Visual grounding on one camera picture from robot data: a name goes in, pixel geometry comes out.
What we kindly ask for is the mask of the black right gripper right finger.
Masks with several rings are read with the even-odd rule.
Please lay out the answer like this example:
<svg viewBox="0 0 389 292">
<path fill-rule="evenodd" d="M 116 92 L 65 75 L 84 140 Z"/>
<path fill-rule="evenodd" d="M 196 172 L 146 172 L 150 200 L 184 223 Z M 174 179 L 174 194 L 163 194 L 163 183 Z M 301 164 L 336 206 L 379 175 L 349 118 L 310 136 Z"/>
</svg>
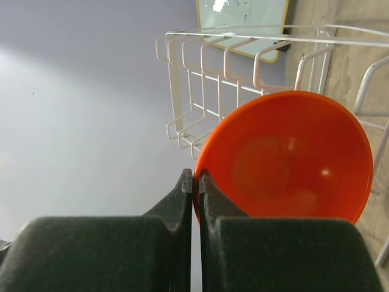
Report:
<svg viewBox="0 0 389 292">
<path fill-rule="evenodd" d="M 251 217 L 199 177 L 204 291 L 382 291 L 365 242 L 345 220 Z"/>
</svg>

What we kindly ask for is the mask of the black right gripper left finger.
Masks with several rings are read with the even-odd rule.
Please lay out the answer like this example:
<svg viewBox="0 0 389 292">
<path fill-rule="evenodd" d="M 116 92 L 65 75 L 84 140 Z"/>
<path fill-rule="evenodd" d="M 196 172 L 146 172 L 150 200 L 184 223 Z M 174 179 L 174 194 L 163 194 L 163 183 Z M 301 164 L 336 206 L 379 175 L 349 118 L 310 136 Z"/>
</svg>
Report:
<svg viewBox="0 0 389 292">
<path fill-rule="evenodd" d="M 191 170 L 130 217 L 41 217 L 1 251 L 2 291 L 189 291 Z"/>
</svg>

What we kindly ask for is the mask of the orange plastic bowl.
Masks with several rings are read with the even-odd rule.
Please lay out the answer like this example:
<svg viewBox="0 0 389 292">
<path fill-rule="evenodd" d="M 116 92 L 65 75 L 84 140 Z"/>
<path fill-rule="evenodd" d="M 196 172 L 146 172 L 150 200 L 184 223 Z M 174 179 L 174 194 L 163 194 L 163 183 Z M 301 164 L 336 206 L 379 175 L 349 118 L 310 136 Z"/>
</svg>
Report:
<svg viewBox="0 0 389 292">
<path fill-rule="evenodd" d="M 356 223 L 373 182 L 373 155 L 360 122 L 309 91 L 257 97 L 211 132 L 194 180 L 217 188 L 253 217 L 341 218 Z"/>
</svg>

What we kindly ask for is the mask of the white wire dish rack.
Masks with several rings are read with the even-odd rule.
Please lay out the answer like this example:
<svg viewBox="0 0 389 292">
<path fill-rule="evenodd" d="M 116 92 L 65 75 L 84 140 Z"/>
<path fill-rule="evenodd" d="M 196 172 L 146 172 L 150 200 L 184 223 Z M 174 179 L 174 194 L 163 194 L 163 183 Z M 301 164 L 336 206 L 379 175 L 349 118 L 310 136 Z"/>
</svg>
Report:
<svg viewBox="0 0 389 292">
<path fill-rule="evenodd" d="M 324 94 L 346 107 L 373 152 L 373 185 L 358 222 L 377 267 L 388 265 L 388 29 L 360 24 L 219 26 L 173 30 L 155 42 L 166 66 L 171 161 L 194 162 L 212 130 L 258 96 L 285 90 Z"/>
</svg>

